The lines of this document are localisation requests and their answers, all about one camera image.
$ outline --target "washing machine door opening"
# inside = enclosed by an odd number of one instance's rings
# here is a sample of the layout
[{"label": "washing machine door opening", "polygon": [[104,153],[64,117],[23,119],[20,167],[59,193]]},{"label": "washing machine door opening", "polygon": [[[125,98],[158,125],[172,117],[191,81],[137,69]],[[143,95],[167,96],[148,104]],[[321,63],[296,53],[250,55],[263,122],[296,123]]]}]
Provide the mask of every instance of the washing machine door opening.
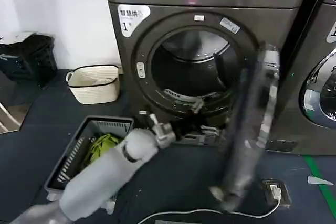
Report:
[{"label": "washing machine door opening", "polygon": [[309,75],[301,99],[303,112],[312,122],[336,129],[336,49]]},{"label": "washing machine door opening", "polygon": [[151,64],[157,86],[185,103],[199,97],[207,97],[205,101],[222,97],[238,81],[241,68],[231,44],[204,30],[185,30],[167,38],[156,49]]}]

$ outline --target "gray plastic basket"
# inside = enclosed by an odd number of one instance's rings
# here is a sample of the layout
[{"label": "gray plastic basket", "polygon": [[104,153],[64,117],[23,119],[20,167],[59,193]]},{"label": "gray plastic basket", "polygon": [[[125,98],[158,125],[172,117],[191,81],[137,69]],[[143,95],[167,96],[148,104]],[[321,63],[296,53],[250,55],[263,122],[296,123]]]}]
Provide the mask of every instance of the gray plastic basket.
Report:
[{"label": "gray plastic basket", "polygon": [[111,133],[123,139],[133,129],[133,124],[132,118],[93,115],[86,117],[45,183],[45,189],[49,192],[48,199],[53,201],[60,198],[68,182],[80,172],[85,155],[98,137]]}]

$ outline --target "electrical outlet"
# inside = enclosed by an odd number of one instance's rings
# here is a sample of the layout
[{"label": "electrical outlet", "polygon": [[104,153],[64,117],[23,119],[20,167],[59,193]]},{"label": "electrical outlet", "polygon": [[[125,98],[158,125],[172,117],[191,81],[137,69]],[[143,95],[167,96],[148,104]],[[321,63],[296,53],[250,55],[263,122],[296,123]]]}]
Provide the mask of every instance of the electrical outlet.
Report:
[{"label": "electrical outlet", "polygon": [[262,181],[264,191],[265,191],[265,197],[267,203],[271,206],[273,206],[276,202],[276,199],[272,193],[272,189],[275,187],[278,187],[281,189],[281,200],[280,200],[280,206],[289,207],[291,204],[291,199],[288,194],[288,190],[285,186],[285,184],[277,179],[265,179]]}]

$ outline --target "white wall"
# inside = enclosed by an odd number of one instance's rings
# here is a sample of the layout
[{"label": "white wall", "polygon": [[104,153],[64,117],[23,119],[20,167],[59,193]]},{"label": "white wall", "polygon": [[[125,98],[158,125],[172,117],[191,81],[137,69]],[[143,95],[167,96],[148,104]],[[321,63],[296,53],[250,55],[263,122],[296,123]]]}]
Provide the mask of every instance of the white wall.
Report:
[{"label": "white wall", "polygon": [[18,29],[19,22],[13,0],[0,0],[0,37]]},{"label": "white wall", "polygon": [[6,17],[16,13],[13,19],[17,22],[7,30],[20,28],[55,37],[58,68],[120,63],[107,0],[2,1],[7,3]]}]

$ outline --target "green tape line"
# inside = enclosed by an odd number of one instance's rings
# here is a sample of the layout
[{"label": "green tape line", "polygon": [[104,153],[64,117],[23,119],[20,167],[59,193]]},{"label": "green tape line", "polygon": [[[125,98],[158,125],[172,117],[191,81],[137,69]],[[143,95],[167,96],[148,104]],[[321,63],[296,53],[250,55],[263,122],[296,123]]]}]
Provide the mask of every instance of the green tape line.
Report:
[{"label": "green tape line", "polygon": [[[322,175],[317,167],[317,164],[315,163],[315,160],[311,156],[305,156],[304,158],[311,170],[312,175],[318,178],[322,178]],[[329,206],[332,215],[336,219],[336,200],[332,196],[332,193],[329,190],[329,186],[328,185],[318,185],[318,186],[320,187],[320,190],[325,200],[327,201],[327,204]]]}]

